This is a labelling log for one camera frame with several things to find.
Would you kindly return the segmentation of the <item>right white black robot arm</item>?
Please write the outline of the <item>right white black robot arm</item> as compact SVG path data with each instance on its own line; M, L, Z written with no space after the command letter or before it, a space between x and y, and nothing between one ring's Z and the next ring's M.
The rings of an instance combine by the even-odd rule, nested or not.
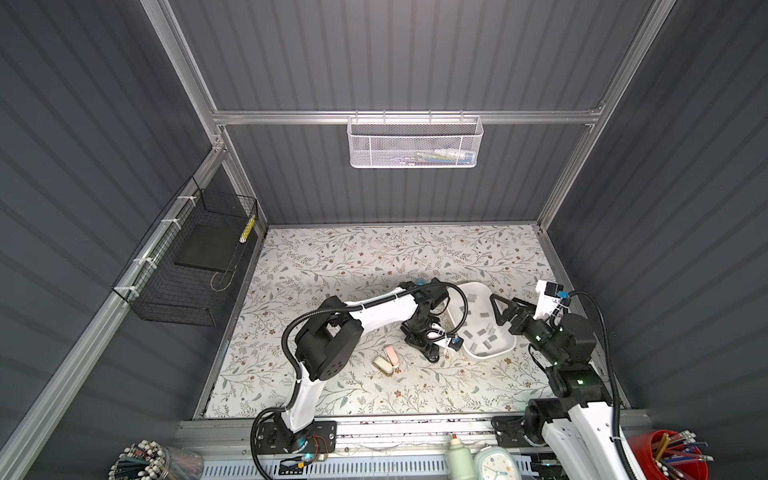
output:
M554 396L528 402L522 437L533 446L549 447L570 479L644 479L621 429L619 388L601 307L585 291L565 292L551 282L541 287L536 304L490 296L496 323L524 337L529 350L549 362L539 369ZM569 311L576 297L588 300L598 314L607 381L591 364L597 340L589 335L589 319Z

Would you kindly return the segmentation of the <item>pink staple box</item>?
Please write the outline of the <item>pink staple box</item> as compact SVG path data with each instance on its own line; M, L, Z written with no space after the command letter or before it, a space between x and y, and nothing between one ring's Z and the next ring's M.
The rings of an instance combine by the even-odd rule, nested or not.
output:
M393 368L397 368L399 366L399 357L394 349L393 346L387 346L384 348L384 353L386 354L386 357L389 361L389 363L392 365Z

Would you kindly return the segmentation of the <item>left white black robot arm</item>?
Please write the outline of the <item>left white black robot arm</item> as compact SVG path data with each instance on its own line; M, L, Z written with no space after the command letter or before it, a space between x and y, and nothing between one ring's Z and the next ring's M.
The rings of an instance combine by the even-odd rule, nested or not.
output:
M469 313L469 300L455 284L437 278L403 282L367 300L344 302L329 297L315 310L293 320L281 336L281 349L294 371L287 402L268 407L254 419L250 448L258 454L315 451L313 435L328 437L333 421L315 420L327 381L349 363L364 335L391 324L400 326L405 343L436 363L444 350L463 345L459 331Z

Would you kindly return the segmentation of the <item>black stapler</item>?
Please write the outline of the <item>black stapler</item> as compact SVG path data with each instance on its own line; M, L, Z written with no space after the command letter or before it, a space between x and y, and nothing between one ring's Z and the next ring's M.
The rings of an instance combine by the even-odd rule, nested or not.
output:
M437 363L440 359L439 347L433 342L413 335L406 336L405 342L416 349L430 363Z

